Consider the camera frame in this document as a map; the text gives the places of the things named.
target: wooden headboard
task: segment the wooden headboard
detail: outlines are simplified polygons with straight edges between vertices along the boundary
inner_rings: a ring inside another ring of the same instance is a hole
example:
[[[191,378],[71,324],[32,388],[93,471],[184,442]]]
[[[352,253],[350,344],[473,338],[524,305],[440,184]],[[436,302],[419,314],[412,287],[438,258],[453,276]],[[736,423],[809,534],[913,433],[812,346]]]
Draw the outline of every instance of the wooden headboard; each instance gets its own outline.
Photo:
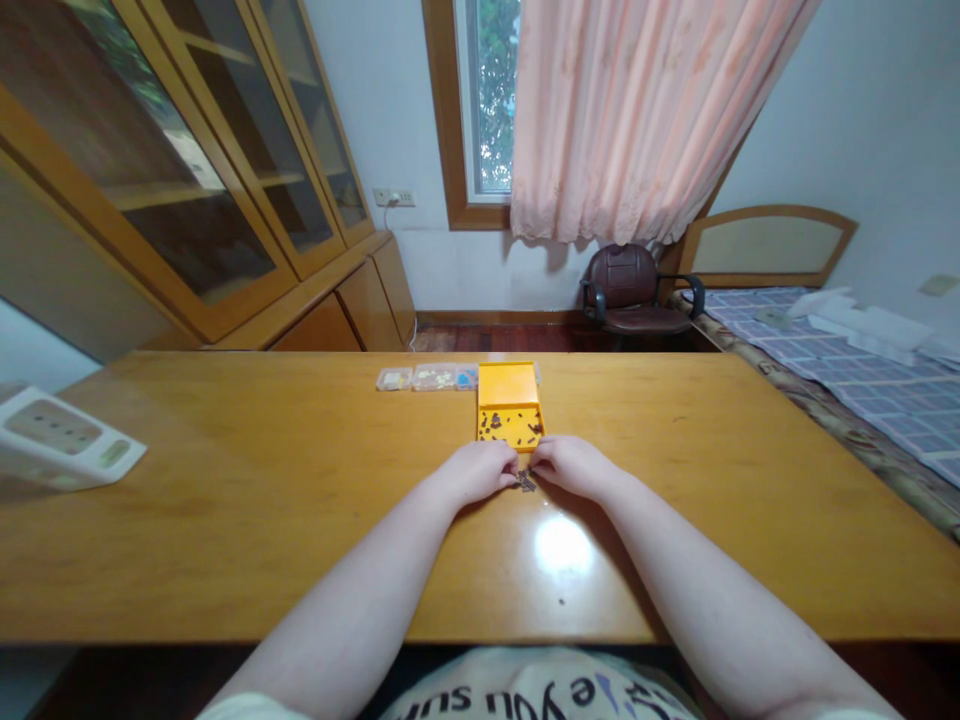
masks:
[[[680,273],[706,287],[822,287],[859,225],[806,205],[759,205],[697,220]]]

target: chair backrest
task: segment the chair backrest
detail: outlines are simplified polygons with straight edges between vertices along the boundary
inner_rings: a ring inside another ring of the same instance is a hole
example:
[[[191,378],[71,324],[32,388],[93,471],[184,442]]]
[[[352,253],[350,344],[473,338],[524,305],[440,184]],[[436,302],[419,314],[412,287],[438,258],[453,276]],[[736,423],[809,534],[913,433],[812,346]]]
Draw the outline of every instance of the chair backrest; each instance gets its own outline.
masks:
[[[657,262],[639,245],[608,245],[590,258],[586,279],[603,289],[608,308],[644,305],[656,296]]]

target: orange plastic box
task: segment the orange plastic box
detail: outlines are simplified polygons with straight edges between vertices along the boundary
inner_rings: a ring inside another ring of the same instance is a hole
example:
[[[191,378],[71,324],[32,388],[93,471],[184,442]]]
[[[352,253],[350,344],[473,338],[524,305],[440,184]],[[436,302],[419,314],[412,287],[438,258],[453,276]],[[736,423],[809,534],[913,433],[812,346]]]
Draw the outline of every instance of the orange plastic box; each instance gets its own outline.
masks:
[[[533,452],[543,427],[533,363],[480,363],[477,439],[506,440],[517,452]]]

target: wooden drawer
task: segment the wooden drawer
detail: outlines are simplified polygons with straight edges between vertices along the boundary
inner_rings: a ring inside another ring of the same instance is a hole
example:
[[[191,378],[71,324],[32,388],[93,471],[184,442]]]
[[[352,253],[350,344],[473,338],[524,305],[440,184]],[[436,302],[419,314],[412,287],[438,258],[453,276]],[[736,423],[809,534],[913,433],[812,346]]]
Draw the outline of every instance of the wooden drawer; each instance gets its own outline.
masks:
[[[380,282],[387,294],[387,302],[393,311],[393,319],[397,324],[400,339],[406,343],[413,335],[413,325],[417,313],[413,308],[413,296],[410,294],[410,285],[407,283],[407,274],[403,271],[403,260],[400,258],[400,247],[396,238],[390,240],[373,254]]]
[[[337,297],[347,311],[364,350],[403,352],[397,325],[393,321],[380,275],[372,260],[365,260],[353,275],[337,287]]]
[[[350,321],[331,293],[270,348],[280,352],[360,352]]]

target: blue checkered bedsheet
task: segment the blue checkered bedsheet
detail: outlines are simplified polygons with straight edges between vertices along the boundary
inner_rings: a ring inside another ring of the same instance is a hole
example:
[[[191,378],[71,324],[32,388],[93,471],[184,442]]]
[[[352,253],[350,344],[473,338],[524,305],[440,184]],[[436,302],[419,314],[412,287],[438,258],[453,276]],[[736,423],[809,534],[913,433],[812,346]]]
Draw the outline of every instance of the blue checkered bedsheet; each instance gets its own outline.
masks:
[[[706,311],[801,377],[826,386],[853,412],[960,487],[960,373],[920,355],[913,367],[871,355],[842,336],[814,329],[806,318],[794,321],[790,330],[753,319],[761,308],[786,310],[807,292],[787,287],[709,290]]]

